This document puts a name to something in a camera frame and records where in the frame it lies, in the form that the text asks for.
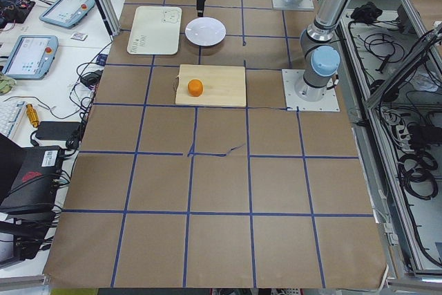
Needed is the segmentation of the orange fruit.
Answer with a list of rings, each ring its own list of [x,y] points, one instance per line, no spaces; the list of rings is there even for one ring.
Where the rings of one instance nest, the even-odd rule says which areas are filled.
[[[199,97],[204,92],[204,84],[198,79],[192,79],[187,84],[189,95]]]

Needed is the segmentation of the cream bear tray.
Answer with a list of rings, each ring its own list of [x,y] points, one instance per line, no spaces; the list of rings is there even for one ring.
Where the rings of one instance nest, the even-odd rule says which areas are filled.
[[[127,45],[132,55],[174,55],[178,51],[182,9],[140,6]]]

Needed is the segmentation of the white round plate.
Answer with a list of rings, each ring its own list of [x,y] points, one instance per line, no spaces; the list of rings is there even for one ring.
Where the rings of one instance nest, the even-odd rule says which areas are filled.
[[[212,17],[198,17],[190,21],[184,31],[186,38],[197,46],[214,46],[226,36],[224,24]]]

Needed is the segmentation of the wooden cutting board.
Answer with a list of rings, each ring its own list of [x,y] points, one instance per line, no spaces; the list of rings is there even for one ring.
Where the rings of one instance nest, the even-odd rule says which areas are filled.
[[[243,66],[210,66],[182,64],[175,96],[177,105],[245,107],[247,105],[245,68]],[[202,82],[203,91],[192,96],[188,83]]]

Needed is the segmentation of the upper teach pendant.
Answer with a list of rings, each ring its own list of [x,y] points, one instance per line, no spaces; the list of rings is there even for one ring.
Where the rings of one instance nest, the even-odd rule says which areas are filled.
[[[76,26],[95,6],[95,0],[56,0],[40,16],[42,22],[62,28]]]

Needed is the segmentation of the teach pendant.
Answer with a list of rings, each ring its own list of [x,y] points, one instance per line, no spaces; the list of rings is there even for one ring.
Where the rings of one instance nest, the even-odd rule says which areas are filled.
[[[3,67],[3,74],[18,80],[43,79],[59,46],[54,35],[20,35]]]
[[[42,22],[62,28],[76,26],[95,6],[95,0],[56,0],[40,16]]]

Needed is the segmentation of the lower teach pendant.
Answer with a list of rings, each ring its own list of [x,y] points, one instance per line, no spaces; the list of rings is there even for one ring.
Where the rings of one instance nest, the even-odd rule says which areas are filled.
[[[43,79],[59,46],[54,35],[20,35],[3,67],[3,74],[18,80]]]

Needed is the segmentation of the black power adapter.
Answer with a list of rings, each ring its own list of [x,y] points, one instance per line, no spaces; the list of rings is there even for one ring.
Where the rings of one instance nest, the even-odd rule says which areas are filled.
[[[78,133],[79,122],[40,122],[35,137],[38,140],[67,140]]]

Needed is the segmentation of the gold metal cylinder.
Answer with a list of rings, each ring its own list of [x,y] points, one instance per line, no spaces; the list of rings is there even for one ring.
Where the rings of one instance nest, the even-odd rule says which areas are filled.
[[[26,115],[28,117],[30,124],[34,128],[38,128],[40,125],[39,116],[32,104],[26,104]]]

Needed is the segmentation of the white keyboard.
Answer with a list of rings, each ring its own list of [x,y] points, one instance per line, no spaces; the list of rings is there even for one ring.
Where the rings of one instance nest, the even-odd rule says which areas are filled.
[[[25,102],[1,102],[1,134],[10,139],[13,138],[25,111]]]

